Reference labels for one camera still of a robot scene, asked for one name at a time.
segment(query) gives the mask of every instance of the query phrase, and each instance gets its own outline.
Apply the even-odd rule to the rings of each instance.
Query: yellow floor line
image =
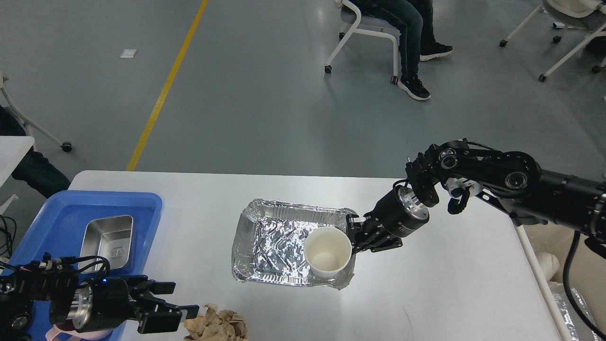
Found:
[[[177,71],[179,71],[179,67],[181,66],[181,62],[183,61],[183,57],[187,52],[187,47],[189,47],[189,43],[191,38],[193,37],[194,32],[196,31],[196,27],[200,22],[200,17],[204,13],[204,9],[206,8],[206,3],[208,0],[203,0],[200,4],[200,8],[198,8],[198,12],[196,16],[193,18],[193,22],[191,23],[190,29],[187,32],[187,36],[185,36],[185,40],[183,40],[183,44],[181,45],[181,49],[179,50],[179,54],[173,63],[173,67],[170,69],[170,73],[166,78],[166,82],[164,82],[164,86],[162,87],[162,91],[160,91],[160,96],[156,100],[156,105],[153,107],[151,111],[150,118],[147,120],[147,124],[143,128],[143,133],[141,133],[141,137],[139,137],[139,142],[137,146],[133,150],[133,155],[130,157],[130,161],[128,162],[128,166],[126,167],[127,171],[134,171],[137,163],[139,162],[139,157],[141,157],[141,153],[143,153],[143,149],[145,148],[145,144],[147,143],[147,139],[152,133],[152,129],[156,120],[158,119],[158,115],[160,114],[160,110],[162,109],[162,105],[166,100],[166,96],[168,95],[168,91],[170,91],[170,87],[173,85],[173,81],[175,80],[175,76]]]

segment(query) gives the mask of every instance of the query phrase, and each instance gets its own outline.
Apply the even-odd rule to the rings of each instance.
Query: black cable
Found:
[[[396,188],[396,186],[398,184],[401,184],[401,183],[405,183],[404,187],[407,187],[408,186],[408,179],[402,179],[402,180],[398,180],[398,181],[394,182],[392,188]]]
[[[86,288],[86,287],[92,285],[93,283],[97,282],[98,280],[103,280],[110,274],[110,270],[111,270],[110,262],[105,257],[101,257],[101,256],[78,257],[78,258],[75,258],[73,260],[73,262],[78,263],[78,262],[84,262],[84,261],[93,260],[93,259],[98,259],[98,260],[88,264],[87,266],[85,266],[82,269],[79,269],[78,272],[82,273],[82,272],[92,268],[93,266],[96,266],[99,264],[101,264],[101,267],[99,267],[99,270],[96,271],[95,277],[93,278],[92,281],[86,282],[85,284],[78,286],[79,288]]]
[[[10,221],[13,222],[13,233],[12,234],[8,230],[8,223],[7,223],[6,219],[9,219]],[[0,220],[2,220],[2,224],[4,224],[4,227],[0,227],[0,232],[2,232],[4,234],[4,238],[5,238],[5,243],[2,246],[0,246],[0,248],[6,248],[6,250],[1,252],[0,255],[8,254],[8,257],[10,258],[13,256],[13,244],[15,242],[15,237],[17,234],[17,222],[15,221],[15,219],[12,219],[11,217],[5,217],[3,215],[0,215]]]
[[[466,142],[467,142],[467,144],[471,144],[471,145],[473,145],[473,146],[478,146],[478,147],[486,148],[486,149],[488,149],[488,150],[496,150],[495,148],[488,147],[488,146],[486,146],[486,145],[484,145],[484,144],[481,144],[481,143],[477,143],[477,142],[471,142],[471,141],[466,141]]]
[[[568,297],[568,301],[570,301],[570,305],[573,307],[574,311],[579,315],[581,320],[585,322],[585,324],[591,329],[594,333],[596,333],[602,340],[606,340],[606,334],[604,334],[600,329],[598,329],[589,318],[585,316],[585,314],[581,311],[580,307],[577,305],[576,300],[572,296],[572,291],[570,291],[570,284],[568,282],[568,275],[570,274],[570,265],[572,264],[572,259],[574,258],[574,254],[576,253],[576,248],[579,246],[579,239],[581,238],[581,233],[579,231],[574,232],[574,237],[572,238],[572,244],[570,244],[570,250],[568,251],[568,255],[566,256],[566,262],[564,263],[564,270],[562,271],[562,281],[564,282],[564,292],[566,292],[566,297]]]
[[[0,266],[2,266],[3,268],[7,268],[7,269],[11,269],[13,271],[18,270],[19,268],[17,268],[16,266],[10,265],[8,263],[5,263],[3,261],[0,260]]]

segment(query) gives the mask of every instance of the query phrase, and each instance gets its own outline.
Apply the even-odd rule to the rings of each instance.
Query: white chair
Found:
[[[72,151],[71,143],[63,142],[63,141],[59,140],[53,134],[48,132],[46,129],[44,129],[39,124],[32,121],[32,119],[30,119],[29,117],[23,115],[23,113],[19,109],[17,109],[15,102],[13,102],[13,99],[10,97],[10,95],[8,95],[8,92],[6,91],[6,88],[4,87],[4,82],[6,82],[6,81],[8,81],[8,76],[6,75],[6,73],[0,71],[0,90],[2,90],[2,94],[4,95],[4,98],[6,98],[6,102],[8,103],[8,107],[6,107],[4,109],[6,109],[6,111],[8,111],[8,113],[10,115],[15,117],[17,119],[17,121],[19,121],[19,123],[21,123],[23,125],[25,134],[27,136],[31,136],[32,135],[31,128],[34,128],[37,131],[39,131],[40,133],[42,133],[44,136],[49,138],[52,142],[58,144],[59,147],[61,147],[61,150],[63,150],[64,152],[71,152]]]
[[[326,60],[324,63],[324,72],[332,72],[333,67],[330,65],[330,63],[336,57],[337,53],[341,51],[343,45],[345,45],[351,35],[354,33],[359,33],[361,35],[377,36],[391,40],[393,44],[393,76],[391,78],[391,83],[396,84],[398,81],[399,70],[398,39],[394,35],[383,32],[385,29],[393,29],[393,27],[385,20],[363,15],[362,12],[360,12],[360,9],[349,0],[335,0],[335,4],[338,8],[341,8],[341,19],[343,20],[344,25],[341,27],[341,31],[339,32],[339,39],[341,41],[330,57],[328,57],[328,60]],[[379,29],[379,31],[360,29],[360,25],[375,27]]]
[[[530,15],[507,36],[507,38],[501,40],[499,46],[505,47],[509,40],[511,40],[520,29],[522,29],[528,21],[543,8],[549,15],[554,17],[554,19],[557,19],[564,24],[562,34],[553,37],[554,43],[557,44],[560,42],[569,27],[575,27],[588,32],[585,39],[579,45],[568,52],[567,55],[547,70],[547,72],[542,73],[539,76],[539,81],[544,82],[552,72],[570,59],[577,51],[585,47],[593,38],[606,36],[606,32],[603,32],[604,28],[606,28],[606,6],[602,4],[601,0],[542,0],[541,2],[541,5],[535,8],[532,13],[530,13]],[[600,65],[592,67],[591,71],[593,73],[598,73],[604,66],[606,66],[606,58],[602,60]]]

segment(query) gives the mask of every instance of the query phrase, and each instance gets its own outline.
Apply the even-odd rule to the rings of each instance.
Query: white paper cup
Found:
[[[312,231],[303,245],[311,272],[330,278],[343,270],[351,258],[351,242],[338,228],[325,226]]]

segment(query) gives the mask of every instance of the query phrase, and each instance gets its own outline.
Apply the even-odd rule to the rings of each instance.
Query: sneaker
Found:
[[[421,61],[428,61],[431,60],[433,58],[440,58],[443,56],[447,56],[449,54],[451,54],[453,52],[453,47],[452,46],[448,46],[448,45],[444,45],[444,44],[440,44],[439,42],[437,42],[436,44],[433,45],[433,47],[429,48],[429,49],[421,49]]]
[[[425,101],[431,98],[429,91],[425,89],[423,83],[417,75],[410,78],[400,77],[398,80],[398,88],[406,91],[409,96],[417,101]]]

